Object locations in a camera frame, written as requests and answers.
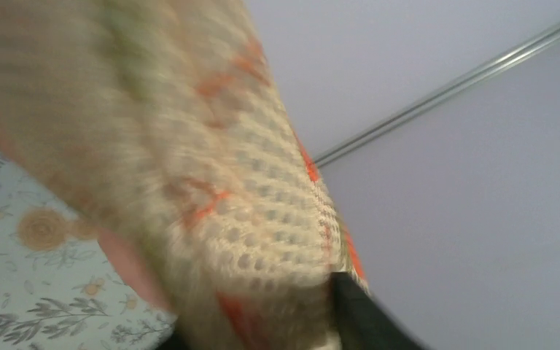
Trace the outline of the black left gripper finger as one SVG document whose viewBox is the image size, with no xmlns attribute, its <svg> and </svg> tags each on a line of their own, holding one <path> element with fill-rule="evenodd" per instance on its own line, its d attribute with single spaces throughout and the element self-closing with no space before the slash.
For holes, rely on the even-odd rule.
<svg viewBox="0 0 560 350">
<path fill-rule="evenodd" d="M 330 277 L 333 318 L 343 350 L 426 350 L 347 272 Z"/>
</svg>

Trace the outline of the floral mesh laundry bag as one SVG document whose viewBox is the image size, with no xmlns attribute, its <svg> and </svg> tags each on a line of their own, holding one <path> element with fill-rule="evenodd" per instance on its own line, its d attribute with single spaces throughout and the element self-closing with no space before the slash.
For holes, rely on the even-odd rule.
<svg viewBox="0 0 560 350">
<path fill-rule="evenodd" d="M 339 349 L 357 270 L 242 1 L 0 1 L 0 151 L 139 248 L 192 349 Z"/>
</svg>

